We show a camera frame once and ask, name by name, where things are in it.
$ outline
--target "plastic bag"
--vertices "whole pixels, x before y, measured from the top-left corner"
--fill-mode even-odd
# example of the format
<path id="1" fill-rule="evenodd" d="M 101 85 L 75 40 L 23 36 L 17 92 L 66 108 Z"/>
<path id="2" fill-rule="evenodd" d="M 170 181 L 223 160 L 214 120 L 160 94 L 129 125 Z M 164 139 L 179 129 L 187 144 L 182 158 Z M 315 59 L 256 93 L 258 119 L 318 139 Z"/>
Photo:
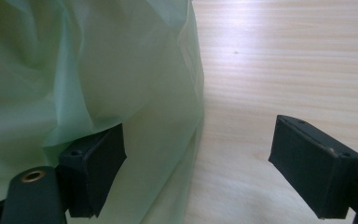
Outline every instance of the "plastic bag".
<path id="1" fill-rule="evenodd" d="M 202 86 L 187 0 L 0 1 L 0 200 L 15 174 L 123 122 L 100 217 L 69 222 L 181 223 Z"/>

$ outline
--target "wooden table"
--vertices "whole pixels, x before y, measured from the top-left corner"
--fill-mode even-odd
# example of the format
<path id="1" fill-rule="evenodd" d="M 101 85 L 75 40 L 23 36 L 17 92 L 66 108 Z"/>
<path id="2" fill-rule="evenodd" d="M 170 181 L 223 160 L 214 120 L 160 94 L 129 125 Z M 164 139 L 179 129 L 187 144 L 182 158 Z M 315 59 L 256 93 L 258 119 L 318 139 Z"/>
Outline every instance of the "wooden table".
<path id="1" fill-rule="evenodd" d="M 358 151 L 358 1 L 195 0 L 205 124 L 185 223 L 319 220 L 268 162 L 275 119 Z"/>

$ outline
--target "translucent plastic bag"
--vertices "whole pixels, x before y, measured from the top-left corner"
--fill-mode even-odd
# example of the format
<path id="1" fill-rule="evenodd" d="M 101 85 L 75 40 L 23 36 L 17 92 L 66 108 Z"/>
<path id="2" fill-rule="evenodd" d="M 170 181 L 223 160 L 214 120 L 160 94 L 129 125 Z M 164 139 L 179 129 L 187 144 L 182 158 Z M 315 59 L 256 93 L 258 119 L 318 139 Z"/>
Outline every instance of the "translucent plastic bag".
<path id="1" fill-rule="evenodd" d="M 123 122 L 100 217 L 69 222 L 181 223 L 202 86 L 187 0 L 0 1 L 0 200 L 15 174 Z"/>

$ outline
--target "wood grain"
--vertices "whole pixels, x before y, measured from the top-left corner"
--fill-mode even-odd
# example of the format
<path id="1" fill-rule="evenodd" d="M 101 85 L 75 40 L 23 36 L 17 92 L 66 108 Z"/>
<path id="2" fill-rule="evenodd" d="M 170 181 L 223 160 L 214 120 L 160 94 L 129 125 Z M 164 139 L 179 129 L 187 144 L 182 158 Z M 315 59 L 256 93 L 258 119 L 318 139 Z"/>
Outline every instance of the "wood grain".
<path id="1" fill-rule="evenodd" d="M 185 223 L 319 220 L 268 163 L 276 115 L 358 151 L 358 1 L 195 0 L 205 125 Z"/>

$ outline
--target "green plastic bag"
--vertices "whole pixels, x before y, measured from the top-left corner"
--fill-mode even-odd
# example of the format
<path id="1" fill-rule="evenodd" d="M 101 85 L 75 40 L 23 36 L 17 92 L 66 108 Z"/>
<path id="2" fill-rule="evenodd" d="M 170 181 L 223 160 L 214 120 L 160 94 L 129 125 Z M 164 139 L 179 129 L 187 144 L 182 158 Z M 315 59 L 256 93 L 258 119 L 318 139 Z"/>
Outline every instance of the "green plastic bag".
<path id="1" fill-rule="evenodd" d="M 187 0 L 0 1 L 0 200 L 10 178 L 124 124 L 128 158 L 99 218 L 181 223 L 203 117 Z"/>

